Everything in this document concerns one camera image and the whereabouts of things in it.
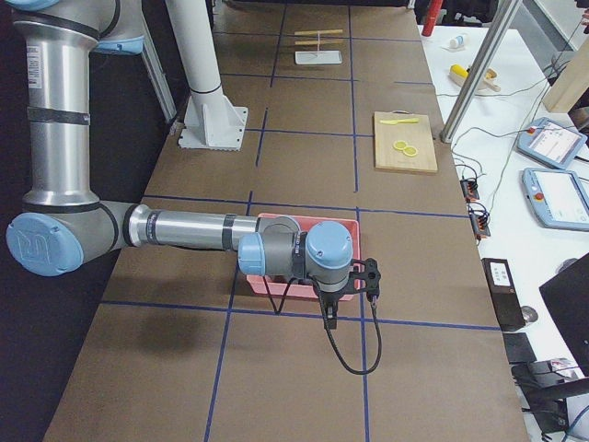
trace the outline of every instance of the blue cable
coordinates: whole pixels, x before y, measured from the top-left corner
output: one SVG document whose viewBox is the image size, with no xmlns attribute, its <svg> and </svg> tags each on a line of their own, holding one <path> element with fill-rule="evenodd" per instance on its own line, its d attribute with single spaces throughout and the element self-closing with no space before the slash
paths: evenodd
<svg viewBox="0 0 589 442">
<path fill-rule="evenodd" d="M 569 426 L 569 429 L 564 433 L 564 437 L 562 438 L 561 442 L 566 442 L 569 439 L 569 435 L 571 434 L 572 429 L 579 423 L 583 415 L 587 412 L 589 412 L 589 405 L 587 405 L 579 414 L 577 414 L 577 417 L 574 418 L 574 421 L 572 421 L 572 424 L 571 426 Z"/>
</svg>

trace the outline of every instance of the tablet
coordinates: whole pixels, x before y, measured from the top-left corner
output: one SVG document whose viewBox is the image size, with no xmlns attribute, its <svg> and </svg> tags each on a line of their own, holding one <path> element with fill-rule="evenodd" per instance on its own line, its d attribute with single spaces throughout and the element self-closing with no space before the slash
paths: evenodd
<svg viewBox="0 0 589 442">
<path fill-rule="evenodd" d="M 525 169 L 525 196 L 544 227 L 589 231 L 589 199 L 576 173 Z"/>
<path fill-rule="evenodd" d="M 587 137 L 574 129 L 565 129 L 549 118 L 540 118 L 519 135 L 517 148 L 550 168 L 566 169 L 585 141 Z"/>
</svg>

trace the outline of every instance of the black band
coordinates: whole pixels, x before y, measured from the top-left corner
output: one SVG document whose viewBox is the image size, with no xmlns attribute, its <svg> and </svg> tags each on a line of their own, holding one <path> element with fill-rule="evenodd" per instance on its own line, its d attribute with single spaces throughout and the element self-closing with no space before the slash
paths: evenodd
<svg viewBox="0 0 589 442">
<path fill-rule="evenodd" d="M 219 90 L 221 88 L 221 85 L 217 86 L 215 89 L 211 89 L 211 90 L 207 90 L 205 92 L 201 92 L 200 90 L 194 90 L 192 87 L 189 87 L 189 89 L 194 92 L 195 94 L 212 94 L 213 92 L 215 92 L 216 90 Z"/>
<path fill-rule="evenodd" d="M 161 213 L 161 210 L 154 210 L 151 214 L 149 214 L 147 217 L 147 222 L 145 223 L 145 235 L 147 236 L 147 242 L 156 246 L 159 245 L 159 242 L 157 242 L 156 224 L 159 214 Z"/>
<path fill-rule="evenodd" d="M 90 125 L 90 114 L 71 112 L 69 110 L 56 110 L 46 108 L 27 107 L 27 115 L 30 122 L 61 122 L 63 124 Z"/>
<path fill-rule="evenodd" d="M 111 210 L 104 205 L 103 203 L 99 204 L 99 208 L 104 210 L 104 212 L 109 216 L 110 222 L 112 223 L 112 229 L 114 230 L 114 237 L 112 239 L 112 244 L 110 244 L 109 251 L 114 249 L 114 246 L 117 245 L 117 241 L 119 240 L 119 223 L 117 223 L 117 218 L 111 212 Z"/>
<path fill-rule="evenodd" d="M 99 207 L 99 202 L 81 205 L 22 204 L 22 210 L 25 212 L 36 212 L 38 214 L 82 214 L 96 210 Z"/>
<path fill-rule="evenodd" d="M 221 233 L 221 246 L 223 250 L 233 249 L 233 223 L 235 222 L 237 215 L 229 214 L 225 215 L 223 220 L 223 232 Z"/>
<path fill-rule="evenodd" d="M 139 204 L 133 204 L 125 212 L 125 217 L 122 220 L 122 238 L 125 240 L 129 247 L 135 247 L 133 241 L 131 240 L 131 233 L 129 232 L 129 222 L 131 220 L 131 215 L 135 211 L 135 209 L 139 206 Z"/>
<path fill-rule="evenodd" d="M 119 18 L 121 17 L 121 0 L 114 0 L 114 13 L 112 14 L 112 20 L 110 21 L 109 25 L 106 29 L 100 32 L 100 38 L 104 39 L 107 35 L 109 35 L 113 29 L 119 23 Z"/>
<path fill-rule="evenodd" d="M 41 12 L 17 12 L 12 15 L 12 21 L 15 23 L 19 21 L 32 21 L 33 23 L 39 23 L 40 25 L 50 25 L 79 32 L 80 34 L 87 35 L 96 41 L 100 38 L 100 33 L 97 29 L 90 28 L 87 25 L 66 18 L 48 16 Z"/>
<path fill-rule="evenodd" d="M 305 240 L 306 232 L 298 232 L 294 235 L 293 244 L 293 276 L 297 279 L 306 278 L 305 268 Z"/>
</svg>

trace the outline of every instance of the white wall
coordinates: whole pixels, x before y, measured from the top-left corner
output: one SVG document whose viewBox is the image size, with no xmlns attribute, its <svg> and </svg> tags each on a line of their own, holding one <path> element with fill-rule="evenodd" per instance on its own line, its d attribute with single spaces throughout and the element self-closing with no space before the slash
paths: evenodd
<svg viewBox="0 0 589 442">
<path fill-rule="evenodd" d="M 574 0 L 534 0 L 546 17 L 554 24 L 562 34 L 564 40 L 568 40 L 581 21 L 583 10 L 578 8 Z M 587 35 L 583 34 L 584 27 L 579 27 L 571 40 L 571 46 L 579 49 Z"/>
</svg>

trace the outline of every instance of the pink tray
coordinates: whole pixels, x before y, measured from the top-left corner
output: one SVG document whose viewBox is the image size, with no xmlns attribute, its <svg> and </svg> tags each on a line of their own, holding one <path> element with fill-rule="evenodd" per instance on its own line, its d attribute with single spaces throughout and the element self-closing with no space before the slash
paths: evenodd
<svg viewBox="0 0 589 442">
<path fill-rule="evenodd" d="M 259 217 L 262 218 L 276 218 L 278 216 L 284 215 L 276 215 L 276 214 L 260 214 Z M 315 224 L 319 224 L 322 221 L 337 221 L 338 223 L 342 224 L 344 227 L 348 229 L 350 234 L 352 235 L 352 246 L 353 246 L 353 258 L 356 260 L 360 259 L 360 226 L 358 225 L 358 221 L 353 219 L 338 219 L 338 218 L 319 218 L 319 217 L 312 217 L 312 216 L 293 216 L 289 215 L 294 218 L 298 224 L 301 226 L 303 231 L 307 232 L 312 226 Z M 268 292 L 266 291 L 266 286 L 264 285 L 264 279 L 261 276 L 256 276 L 249 274 L 248 277 L 249 285 L 251 285 L 252 290 L 256 295 L 260 296 L 267 296 Z M 284 293 L 284 289 L 286 288 L 285 283 L 274 283 L 270 281 L 270 278 L 267 278 L 268 287 L 270 288 L 270 294 L 273 297 L 281 297 Z M 288 289 L 288 294 L 286 297 L 294 297 L 299 299 L 317 299 L 315 292 L 313 291 L 313 286 L 311 285 L 291 285 Z M 341 301 L 349 301 L 353 299 L 354 295 L 344 295 L 341 297 Z"/>
</svg>

